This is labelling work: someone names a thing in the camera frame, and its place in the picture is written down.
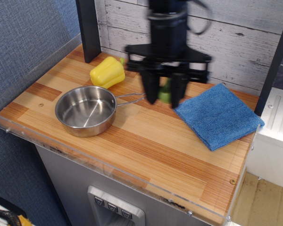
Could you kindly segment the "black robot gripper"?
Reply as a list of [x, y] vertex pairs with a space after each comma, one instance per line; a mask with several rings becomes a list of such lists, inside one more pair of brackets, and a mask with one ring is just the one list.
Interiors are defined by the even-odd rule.
[[158, 98], [160, 77], [171, 73], [171, 104], [178, 107], [189, 81], [206, 83], [212, 57], [187, 45], [187, 15], [149, 15], [150, 43], [127, 45], [127, 70], [139, 72], [147, 100]]

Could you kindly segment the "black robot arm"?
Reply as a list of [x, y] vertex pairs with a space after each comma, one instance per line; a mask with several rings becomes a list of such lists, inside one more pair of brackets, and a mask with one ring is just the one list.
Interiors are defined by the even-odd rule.
[[188, 82], [207, 83], [208, 64], [212, 57], [187, 45], [188, 6], [185, 0], [150, 0], [147, 18], [150, 21], [150, 43], [127, 45], [127, 69], [141, 75], [147, 100], [158, 99], [160, 78], [170, 79], [172, 108], [183, 99]]

